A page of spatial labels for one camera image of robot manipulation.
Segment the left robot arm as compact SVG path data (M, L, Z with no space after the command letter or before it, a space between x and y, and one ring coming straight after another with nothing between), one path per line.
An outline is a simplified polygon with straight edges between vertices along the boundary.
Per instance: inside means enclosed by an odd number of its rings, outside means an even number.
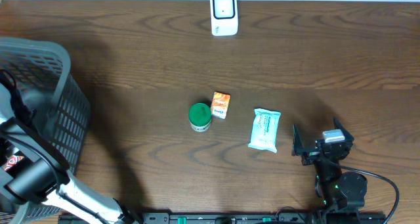
M74 176L65 157L32 126L32 113L6 70L1 71L1 94L1 138L31 162L15 175L1 172L1 193L7 200L54 206L87 223L142 223L116 199L97 193Z

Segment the orange small carton box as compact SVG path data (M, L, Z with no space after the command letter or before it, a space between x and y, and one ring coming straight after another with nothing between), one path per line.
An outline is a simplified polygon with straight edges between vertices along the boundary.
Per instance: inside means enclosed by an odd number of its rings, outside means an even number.
M231 96L229 94L214 92L211 103L212 116L220 119L225 119L228 112Z

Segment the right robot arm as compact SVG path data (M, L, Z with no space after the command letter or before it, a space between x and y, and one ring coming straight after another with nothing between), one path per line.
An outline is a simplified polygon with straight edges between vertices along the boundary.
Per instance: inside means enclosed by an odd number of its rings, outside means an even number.
M333 119L334 129L324 131L314 146L303 146L297 125L293 126L292 155L300 156L304 166L316 170L315 191L324 207L314 211L309 223L359 223L358 210L365 205L368 181L355 171L343 172L339 162L350 153L354 137Z

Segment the green lid jar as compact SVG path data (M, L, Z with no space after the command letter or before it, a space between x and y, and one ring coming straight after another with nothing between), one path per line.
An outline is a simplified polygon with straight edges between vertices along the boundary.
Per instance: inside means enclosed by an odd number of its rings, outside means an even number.
M212 114L210 107L204 103L193 104L188 113L191 128L196 132L207 131L211 126Z

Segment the light blue wet wipes pack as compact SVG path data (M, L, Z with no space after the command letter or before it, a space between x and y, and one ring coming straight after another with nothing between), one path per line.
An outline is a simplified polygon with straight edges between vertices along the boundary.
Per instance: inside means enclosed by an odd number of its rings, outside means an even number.
M282 113L263 108L254 109L254 113L248 147L277 153L276 137Z

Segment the red chocolate wafer bar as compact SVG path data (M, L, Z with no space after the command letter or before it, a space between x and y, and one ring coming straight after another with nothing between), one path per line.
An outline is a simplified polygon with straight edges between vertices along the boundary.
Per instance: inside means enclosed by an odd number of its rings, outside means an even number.
M21 155L12 155L10 158L8 158L6 163L2 166L2 169L4 171L8 171L14 166L16 166L17 164L19 164L24 158L25 157Z

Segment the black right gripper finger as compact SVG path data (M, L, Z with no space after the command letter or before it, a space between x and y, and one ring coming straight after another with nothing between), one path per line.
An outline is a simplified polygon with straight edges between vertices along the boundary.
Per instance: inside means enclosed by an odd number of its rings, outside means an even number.
M338 130L341 131L341 133L343 134L343 136L345 138L345 141L347 143L353 143L354 142L354 137L343 127L343 125L340 123L338 118L334 117L333 118L333 123L334 123L335 129L338 129Z
M300 156L303 153L303 144L301 141L301 136L299 134L299 130L296 124L293 125L293 148L292 148L292 155L293 156Z

